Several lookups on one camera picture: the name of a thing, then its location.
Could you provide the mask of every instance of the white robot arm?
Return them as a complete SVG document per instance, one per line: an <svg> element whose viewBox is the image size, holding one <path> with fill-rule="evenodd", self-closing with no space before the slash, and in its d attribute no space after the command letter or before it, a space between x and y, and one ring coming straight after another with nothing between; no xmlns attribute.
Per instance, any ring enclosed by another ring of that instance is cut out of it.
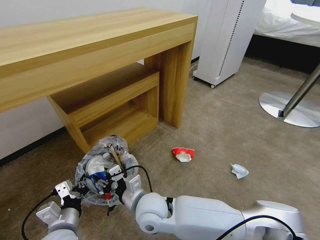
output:
<svg viewBox="0 0 320 240"><path fill-rule="evenodd" d="M256 201L245 210L237 210L220 200L192 196L169 198L154 192L146 194L141 188L140 175L132 174L125 178L119 165L109 172L114 182L125 181L122 203L135 215L145 233L174 234L181 240L309 240L304 233L301 214L294 207ZM43 240L76 240L81 194L73 192L68 181L58 184L56 190L62 199L62 209L49 202L36 213L48 224L48 235ZM233 226L246 219L248 222L231 231Z"/></svg>

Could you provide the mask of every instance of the wooden shelf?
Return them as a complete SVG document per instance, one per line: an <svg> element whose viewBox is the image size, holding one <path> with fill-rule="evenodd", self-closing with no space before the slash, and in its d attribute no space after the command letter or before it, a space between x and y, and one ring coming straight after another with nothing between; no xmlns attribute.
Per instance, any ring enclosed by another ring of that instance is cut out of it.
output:
<svg viewBox="0 0 320 240"><path fill-rule="evenodd" d="M134 63L51 95L78 126L117 108L158 85L158 73Z"/></svg>
<svg viewBox="0 0 320 240"><path fill-rule="evenodd" d="M83 132L83 136L90 148L99 139L110 135L123 137L130 145L157 125L158 118L128 102L107 113L100 123Z"/></svg>
<svg viewBox="0 0 320 240"><path fill-rule="evenodd" d="M158 125L159 72L134 63L48 99L83 152L109 135L130 145Z"/></svg>

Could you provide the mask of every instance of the wooden stick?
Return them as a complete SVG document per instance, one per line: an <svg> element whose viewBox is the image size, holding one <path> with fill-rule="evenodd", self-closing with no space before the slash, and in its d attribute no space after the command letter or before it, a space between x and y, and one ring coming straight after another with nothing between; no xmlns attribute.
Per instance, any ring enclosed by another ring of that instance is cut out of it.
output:
<svg viewBox="0 0 320 240"><path fill-rule="evenodd" d="M117 164L120 166L121 170L123 171L124 169L123 169L123 166L122 166L122 164L121 164L121 161L120 161L120 159L118 158L118 156L117 156L117 154L116 154L116 151L114 150L112 144L110 143L110 144L108 145L108 147L110 148L110 152L112 153L112 155L113 155L114 159L116 160Z"/></svg>

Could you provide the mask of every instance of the plastic debris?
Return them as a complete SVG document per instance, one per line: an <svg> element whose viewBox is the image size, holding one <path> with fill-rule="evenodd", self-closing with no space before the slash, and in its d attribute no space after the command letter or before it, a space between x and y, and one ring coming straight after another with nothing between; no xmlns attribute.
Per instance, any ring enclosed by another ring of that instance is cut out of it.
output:
<svg viewBox="0 0 320 240"><path fill-rule="evenodd" d="M249 174L249 171L245 167L238 164L230 164L232 166L231 172L234 173L238 179L243 178Z"/></svg>
<svg viewBox="0 0 320 240"><path fill-rule="evenodd" d="M137 159L132 154L129 154L128 144L125 139L118 136L108 136L100 139L82 158L76 168L75 184L78 185L82 176L85 176L85 185L90 189L82 199L83 205L90 206L94 204L112 207L121 204L119 196L115 193L118 186L116 183L112 184L110 194L101 195L99 192L102 190L102 186L99 185L100 182L96 183L93 177L93 175L105 174L100 170L101 166L110 169L116 165L110 146L113 147L113 151L120 158L124 168L139 165ZM133 173L138 173L138 168L127 171L128 175Z"/></svg>
<svg viewBox="0 0 320 240"><path fill-rule="evenodd" d="M194 155L194 149L189 148L173 148L172 152L180 162L190 162Z"/></svg>

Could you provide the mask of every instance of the transparent plastic bag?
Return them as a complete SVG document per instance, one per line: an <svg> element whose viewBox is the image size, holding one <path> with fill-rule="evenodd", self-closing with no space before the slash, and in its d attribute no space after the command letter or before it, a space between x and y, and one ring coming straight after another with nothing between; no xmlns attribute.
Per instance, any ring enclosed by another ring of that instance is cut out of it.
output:
<svg viewBox="0 0 320 240"><path fill-rule="evenodd" d="M97 154L103 155L106 152L111 154L109 144L112 144L117 155L120 155L120 161L124 168L129 168L134 165L138 165L137 159L128 152L128 144L124 138L118 136L108 136L102 138L98 141L97 145L93 146L93 148L82 158L82 160L78 163L75 173L75 184L78 185L81 177L85 174L85 169L88 161L93 158ZM114 167L116 163L114 161L108 160L109 166ZM127 175L138 173L138 168L133 168L127 171ZM120 205L119 197L115 194L115 189L111 190L111 194L113 197L111 199L104 199L103 195L100 195L98 192L90 190L82 199L82 203L89 206L91 204L94 205L103 205L103 206L113 206Z"/></svg>

